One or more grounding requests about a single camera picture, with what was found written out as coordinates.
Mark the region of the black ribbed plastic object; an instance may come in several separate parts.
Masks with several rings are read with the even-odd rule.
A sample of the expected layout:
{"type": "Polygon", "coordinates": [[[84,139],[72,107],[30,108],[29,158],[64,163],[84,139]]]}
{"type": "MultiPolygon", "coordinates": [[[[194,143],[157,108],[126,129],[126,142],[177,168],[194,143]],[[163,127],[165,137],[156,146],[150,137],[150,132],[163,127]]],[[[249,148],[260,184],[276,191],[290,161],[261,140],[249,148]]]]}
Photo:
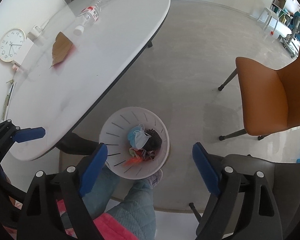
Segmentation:
{"type": "Polygon", "coordinates": [[[154,129],[148,129],[145,131],[147,135],[149,135],[149,139],[143,146],[143,149],[147,152],[157,151],[161,148],[162,139],[160,135],[154,129]]]}

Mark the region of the blue surgical mask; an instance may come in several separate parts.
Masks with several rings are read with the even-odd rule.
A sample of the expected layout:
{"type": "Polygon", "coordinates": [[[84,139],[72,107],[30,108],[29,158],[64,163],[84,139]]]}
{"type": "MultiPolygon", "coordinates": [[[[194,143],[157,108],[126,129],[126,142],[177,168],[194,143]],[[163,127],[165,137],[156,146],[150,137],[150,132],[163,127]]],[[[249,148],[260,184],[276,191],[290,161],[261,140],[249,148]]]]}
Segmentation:
{"type": "Polygon", "coordinates": [[[135,126],[132,129],[130,129],[127,135],[127,139],[132,148],[137,150],[142,149],[147,140],[149,139],[149,135],[145,133],[144,124],[139,124],[138,126],[135,126]]]}

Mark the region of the brown cardboard piece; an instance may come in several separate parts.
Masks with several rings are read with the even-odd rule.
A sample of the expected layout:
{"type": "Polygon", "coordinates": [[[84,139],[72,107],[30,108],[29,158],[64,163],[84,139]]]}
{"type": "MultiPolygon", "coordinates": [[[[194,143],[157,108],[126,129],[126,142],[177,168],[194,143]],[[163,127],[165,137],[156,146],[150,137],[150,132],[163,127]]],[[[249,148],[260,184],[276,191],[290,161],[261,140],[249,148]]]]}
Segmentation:
{"type": "Polygon", "coordinates": [[[59,32],[56,36],[55,42],[52,46],[52,64],[51,67],[62,63],[72,49],[73,42],[59,32]]]}

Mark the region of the clear plastic water bottle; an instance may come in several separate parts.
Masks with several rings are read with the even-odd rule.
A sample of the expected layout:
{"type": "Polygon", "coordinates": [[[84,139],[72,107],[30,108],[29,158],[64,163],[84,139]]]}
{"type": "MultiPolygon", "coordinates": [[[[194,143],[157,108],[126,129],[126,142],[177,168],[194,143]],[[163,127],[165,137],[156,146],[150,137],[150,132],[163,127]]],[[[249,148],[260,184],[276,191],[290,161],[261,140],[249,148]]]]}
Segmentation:
{"type": "Polygon", "coordinates": [[[103,6],[103,0],[92,0],[90,4],[81,11],[77,16],[74,28],[74,35],[81,36],[85,29],[94,25],[94,23],[99,19],[103,6]]]}

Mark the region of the red paper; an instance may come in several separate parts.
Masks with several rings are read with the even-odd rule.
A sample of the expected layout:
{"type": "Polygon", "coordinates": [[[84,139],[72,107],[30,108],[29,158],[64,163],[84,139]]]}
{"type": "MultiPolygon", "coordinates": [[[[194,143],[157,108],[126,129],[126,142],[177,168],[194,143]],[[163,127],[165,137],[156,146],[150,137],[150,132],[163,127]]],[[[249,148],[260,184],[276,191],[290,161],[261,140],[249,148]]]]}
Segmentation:
{"type": "Polygon", "coordinates": [[[123,166],[129,166],[129,165],[137,165],[139,163],[143,162],[143,157],[135,156],[129,158],[127,161],[123,163],[123,166]]]}

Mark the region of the yellow paper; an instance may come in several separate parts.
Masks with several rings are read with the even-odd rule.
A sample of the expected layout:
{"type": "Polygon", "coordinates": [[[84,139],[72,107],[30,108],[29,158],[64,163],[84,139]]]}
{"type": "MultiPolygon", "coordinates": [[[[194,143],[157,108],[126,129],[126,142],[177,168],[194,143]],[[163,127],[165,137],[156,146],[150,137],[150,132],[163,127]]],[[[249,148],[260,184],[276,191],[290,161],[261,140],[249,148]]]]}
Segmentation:
{"type": "Polygon", "coordinates": [[[130,148],[130,149],[129,149],[129,153],[130,153],[130,155],[131,155],[133,158],[136,158],[137,153],[136,153],[136,151],[135,151],[134,148],[130,148]]]}

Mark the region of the white plastic trash bin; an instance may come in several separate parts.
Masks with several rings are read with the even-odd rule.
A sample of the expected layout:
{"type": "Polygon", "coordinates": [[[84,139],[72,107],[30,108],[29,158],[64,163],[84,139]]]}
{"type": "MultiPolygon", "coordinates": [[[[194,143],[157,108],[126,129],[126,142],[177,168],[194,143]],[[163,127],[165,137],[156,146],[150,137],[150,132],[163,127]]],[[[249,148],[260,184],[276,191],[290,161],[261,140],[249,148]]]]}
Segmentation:
{"type": "Polygon", "coordinates": [[[162,120],[141,107],[125,107],[104,123],[99,141],[108,148],[107,167],[116,175],[139,180],[166,162],[170,139],[162,120]]]}

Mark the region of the white paper sheet with pen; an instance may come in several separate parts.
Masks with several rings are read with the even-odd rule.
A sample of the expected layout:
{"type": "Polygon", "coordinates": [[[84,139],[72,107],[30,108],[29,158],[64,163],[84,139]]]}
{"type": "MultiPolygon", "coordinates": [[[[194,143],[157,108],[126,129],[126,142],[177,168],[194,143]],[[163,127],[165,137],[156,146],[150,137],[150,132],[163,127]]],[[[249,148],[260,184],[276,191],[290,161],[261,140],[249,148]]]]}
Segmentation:
{"type": "Polygon", "coordinates": [[[12,94],[15,89],[15,85],[16,85],[16,82],[14,81],[14,83],[10,84],[10,88],[8,89],[8,93],[6,95],[3,110],[2,110],[2,116],[1,116],[2,121],[5,121],[7,119],[8,108],[9,108],[9,104],[10,104],[10,101],[12,98],[12,94]]]}

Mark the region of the person's teal trouser legs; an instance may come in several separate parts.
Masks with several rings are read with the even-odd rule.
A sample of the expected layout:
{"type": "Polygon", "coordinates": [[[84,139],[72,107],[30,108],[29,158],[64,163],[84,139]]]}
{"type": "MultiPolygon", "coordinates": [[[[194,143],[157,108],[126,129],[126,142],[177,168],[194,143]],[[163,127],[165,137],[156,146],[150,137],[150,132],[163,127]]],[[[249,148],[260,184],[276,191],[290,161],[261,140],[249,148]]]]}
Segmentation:
{"type": "Polygon", "coordinates": [[[91,191],[82,198],[101,236],[104,239],[155,239],[153,189],[162,178],[163,171],[159,169],[147,178],[134,181],[124,200],[107,210],[120,177],[104,166],[91,191]]]}

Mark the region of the small pink bottle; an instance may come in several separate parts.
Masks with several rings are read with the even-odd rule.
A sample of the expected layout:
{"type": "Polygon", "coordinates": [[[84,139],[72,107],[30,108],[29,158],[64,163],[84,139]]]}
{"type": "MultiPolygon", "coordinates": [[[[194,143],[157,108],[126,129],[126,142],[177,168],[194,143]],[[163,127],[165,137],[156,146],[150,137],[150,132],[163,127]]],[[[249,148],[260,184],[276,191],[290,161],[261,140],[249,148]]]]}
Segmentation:
{"type": "Polygon", "coordinates": [[[19,70],[19,66],[18,66],[17,64],[14,64],[14,65],[12,66],[12,69],[13,69],[15,72],[17,72],[17,71],[19,70]]]}

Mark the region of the white rectangular box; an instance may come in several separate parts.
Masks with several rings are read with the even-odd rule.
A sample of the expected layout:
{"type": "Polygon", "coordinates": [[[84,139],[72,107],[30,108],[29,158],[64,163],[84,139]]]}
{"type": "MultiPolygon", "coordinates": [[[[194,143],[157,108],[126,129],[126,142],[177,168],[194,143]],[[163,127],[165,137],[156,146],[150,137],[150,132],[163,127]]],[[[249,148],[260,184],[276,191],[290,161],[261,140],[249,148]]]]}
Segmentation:
{"type": "Polygon", "coordinates": [[[33,45],[34,42],[27,37],[18,50],[17,54],[14,56],[13,63],[20,67],[33,45]]]}

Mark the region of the orange leather chair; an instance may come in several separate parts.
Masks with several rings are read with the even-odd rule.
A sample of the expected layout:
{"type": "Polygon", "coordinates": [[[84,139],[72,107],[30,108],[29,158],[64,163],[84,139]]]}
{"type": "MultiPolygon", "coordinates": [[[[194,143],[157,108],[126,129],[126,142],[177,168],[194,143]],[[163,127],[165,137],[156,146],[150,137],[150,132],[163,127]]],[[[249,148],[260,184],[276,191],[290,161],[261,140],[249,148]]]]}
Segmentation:
{"type": "Polygon", "coordinates": [[[220,141],[244,134],[262,140],[300,126],[300,50],[293,62],[278,70],[247,57],[237,57],[235,64],[235,70],[218,90],[238,78],[244,127],[219,136],[220,141]]]}

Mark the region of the white stool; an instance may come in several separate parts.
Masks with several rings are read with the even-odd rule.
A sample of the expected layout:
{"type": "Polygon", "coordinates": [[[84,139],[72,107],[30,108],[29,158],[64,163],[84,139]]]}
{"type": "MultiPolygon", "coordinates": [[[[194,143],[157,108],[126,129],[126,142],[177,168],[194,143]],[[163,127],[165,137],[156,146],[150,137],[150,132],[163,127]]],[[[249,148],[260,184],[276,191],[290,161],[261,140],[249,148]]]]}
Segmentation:
{"type": "Polygon", "coordinates": [[[281,9],[275,12],[270,8],[264,8],[256,22],[263,30],[268,29],[271,33],[291,33],[289,28],[291,15],[281,9]]]}

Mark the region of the teal office chair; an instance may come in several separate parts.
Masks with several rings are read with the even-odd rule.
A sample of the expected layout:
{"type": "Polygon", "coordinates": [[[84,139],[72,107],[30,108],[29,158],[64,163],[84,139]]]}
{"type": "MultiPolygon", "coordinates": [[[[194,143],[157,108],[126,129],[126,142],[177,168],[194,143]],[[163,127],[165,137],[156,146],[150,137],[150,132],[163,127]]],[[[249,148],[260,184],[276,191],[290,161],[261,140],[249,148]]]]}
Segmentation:
{"type": "Polygon", "coordinates": [[[290,57],[293,59],[299,55],[300,49],[300,12],[296,12],[289,25],[291,27],[291,34],[286,37],[279,36],[279,41],[283,47],[289,52],[290,57]]]}

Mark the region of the round white wall clock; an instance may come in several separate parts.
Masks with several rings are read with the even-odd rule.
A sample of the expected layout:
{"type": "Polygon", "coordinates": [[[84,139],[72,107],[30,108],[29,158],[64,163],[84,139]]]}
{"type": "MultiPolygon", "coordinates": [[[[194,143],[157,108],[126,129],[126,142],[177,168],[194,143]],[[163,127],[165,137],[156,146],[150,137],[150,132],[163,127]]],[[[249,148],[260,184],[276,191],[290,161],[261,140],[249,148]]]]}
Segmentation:
{"type": "Polygon", "coordinates": [[[19,28],[12,28],[0,40],[0,60],[12,62],[20,47],[26,40],[26,34],[19,28]]]}

